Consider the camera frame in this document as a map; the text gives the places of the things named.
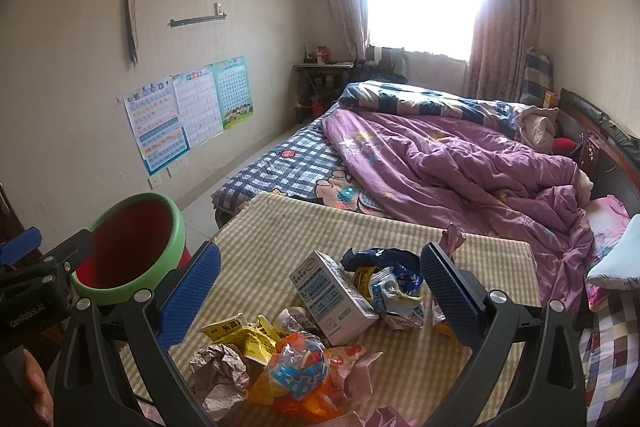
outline plaid fabric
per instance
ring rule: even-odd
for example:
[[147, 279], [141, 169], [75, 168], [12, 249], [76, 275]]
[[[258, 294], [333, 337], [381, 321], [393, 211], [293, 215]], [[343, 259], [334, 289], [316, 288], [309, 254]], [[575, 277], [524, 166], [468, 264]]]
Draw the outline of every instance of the plaid fabric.
[[[302, 300], [289, 274], [313, 250], [340, 259], [348, 248], [396, 247], [420, 251], [439, 241], [442, 230], [410, 223], [343, 212], [274, 194], [260, 194], [236, 219], [220, 231], [215, 242], [222, 252], [222, 272], [198, 312], [182, 344], [170, 354], [178, 370], [192, 382], [188, 363], [208, 343], [198, 329], [243, 312], [249, 320], [264, 314], [273, 320], [282, 309]], [[527, 243], [467, 235], [456, 252], [456, 263], [471, 270], [487, 288], [500, 288], [515, 301], [539, 306], [538, 283]], [[425, 295], [425, 303], [430, 295]], [[433, 412], [460, 374], [470, 350], [433, 328], [393, 331], [383, 321], [354, 339], [370, 353], [384, 352], [371, 366], [373, 396], [356, 406], [363, 418], [377, 407], [392, 406], [405, 419], [421, 425]], [[496, 414], [516, 370], [522, 346], [514, 346], [481, 418]], [[122, 358], [133, 391], [145, 394], [128, 347]], [[306, 422], [277, 415], [268, 409], [241, 403], [221, 427], [298, 427]]]
[[593, 328], [580, 339], [586, 378], [587, 425], [604, 418], [638, 368], [640, 293], [612, 292], [600, 304]]
[[522, 121], [526, 116], [550, 115], [548, 109], [521, 103], [472, 100], [448, 92], [400, 84], [383, 84], [374, 80], [349, 84], [338, 103], [340, 107], [351, 110], [372, 110], [400, 116], [430, 115], [458, 118], [495, 129], [507, 138], [517, 141], [521, 141], [524, 131]]
[[547, 91], [554, 90], [554, 67], [551, 59], [536, 48], [527, 52], [527, 67], [522, 81], [520, 103], [542, 107]]
[[309, 201], [321, 198], [326, 206], [385, 217], [382, 207], [353, 179], [324, 138], [322, 119], [336, 108], [337, 104], [233, 176], [212, 195], [214, 206], [237, 214], [260, 192], [273, 192]]

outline headboard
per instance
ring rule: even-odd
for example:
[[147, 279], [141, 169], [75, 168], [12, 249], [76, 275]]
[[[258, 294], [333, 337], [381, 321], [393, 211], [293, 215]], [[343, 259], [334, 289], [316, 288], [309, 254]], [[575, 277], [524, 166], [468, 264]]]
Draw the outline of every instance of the headboard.
[[593, 182], [591, 199], [613, 194], [625, 205], [629, 217], [640, 214], [640, 164], [635, 158], [640, 147], [636, 140], [606, 113], [571, 91], [562, 90], [560, 109], [564, 113], [560, 118], [568, 116], [579, 127], [582, 149], [578, 165]]

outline human hand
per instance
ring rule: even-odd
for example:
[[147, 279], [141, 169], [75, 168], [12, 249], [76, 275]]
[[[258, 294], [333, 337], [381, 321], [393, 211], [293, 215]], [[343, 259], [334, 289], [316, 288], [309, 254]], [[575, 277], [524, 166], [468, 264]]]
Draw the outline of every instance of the human hand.
[[31, 402], [33, 411], [46, 425], [53, 427], [53, 399], [45, 382], [44, 372], [38, 361], [26, 349], [24, 350], [24, 378], [35, 393]]

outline metal screw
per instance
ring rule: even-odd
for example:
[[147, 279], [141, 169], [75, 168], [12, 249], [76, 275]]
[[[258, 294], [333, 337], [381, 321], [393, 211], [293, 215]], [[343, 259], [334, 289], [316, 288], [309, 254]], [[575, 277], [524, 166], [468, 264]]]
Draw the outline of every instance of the metal screw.
[[91, 301], [89, 299], [87, 299], [86, 297], [80, 299], [78, 301], [78, 304], [76, 304], [76, 308], [78, 308], [81, 312], [83, 312], [89, 306], [91, 306]]
[[564, 304], [560, 301], [551, 301], [549, 302], [549, 306], [555, 312], [562, 313], [564, 311]]
[[151, 298], [151, 292], [149, 290], [138, 290], [133, 298], [136, 302], [147, 302]]
[[498, 304], [504, 304], [505, 302], [507, 302], [507, 295], [505, 295], [505, 293], [501, 292], [500, 290], [492, 291], [491, 293], [489, 293], [489, 297], [493, 302]]

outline pink pillow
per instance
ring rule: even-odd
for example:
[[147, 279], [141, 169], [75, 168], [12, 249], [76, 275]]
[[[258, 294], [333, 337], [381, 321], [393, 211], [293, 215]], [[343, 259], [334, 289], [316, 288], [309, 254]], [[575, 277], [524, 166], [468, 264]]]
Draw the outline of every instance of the pink pillow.
[[[595, 238], [589, 256], [585, 260], [585, 273], [588, 273], [618, 244], [629, 224], [629, 216], [625, 206], [620, 203], [618, 198], [611, 195], [591, 201], [585, 210]], [[587, 283], [586, 286], [589, 308], [591, 311], [596, 311], [598, 304], [609, 292], [590, 283]]]

